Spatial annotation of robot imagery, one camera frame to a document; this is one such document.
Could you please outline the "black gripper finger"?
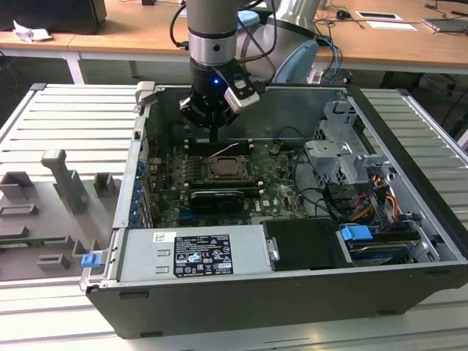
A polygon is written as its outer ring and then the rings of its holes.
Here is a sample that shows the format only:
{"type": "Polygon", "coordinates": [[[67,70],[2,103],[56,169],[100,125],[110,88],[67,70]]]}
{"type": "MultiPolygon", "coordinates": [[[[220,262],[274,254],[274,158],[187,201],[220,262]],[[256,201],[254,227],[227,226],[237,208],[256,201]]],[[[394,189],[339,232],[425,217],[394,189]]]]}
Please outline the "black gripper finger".
{"type": "Polygon", "coordinates": [[[219,129],[230,125],[238,117],[231,107],[226,107],[223,111],[216,111],[214,113],[214,142],[219,139],[219,129]]]}
{"type": "Polygon", "coordinates": [[[209,131],[209,141],[215,141],[214,110],[207,97],[191,94],[179,102],[181,115],[196,127],[209,131]]]}

